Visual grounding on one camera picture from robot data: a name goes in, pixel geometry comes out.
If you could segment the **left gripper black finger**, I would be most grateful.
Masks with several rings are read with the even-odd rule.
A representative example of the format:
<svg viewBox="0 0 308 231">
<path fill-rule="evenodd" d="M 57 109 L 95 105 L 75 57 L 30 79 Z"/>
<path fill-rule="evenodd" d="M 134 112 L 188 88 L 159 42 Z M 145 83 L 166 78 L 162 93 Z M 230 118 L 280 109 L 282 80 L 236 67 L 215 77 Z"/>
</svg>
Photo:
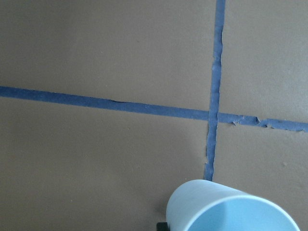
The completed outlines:
<svg viewBox="0 0 308 231">
<path fill-rule="evenodd" d="M 158 222 L 156 224 L 156 231 L 168 231 L 167 222 Z"/>
</svg>

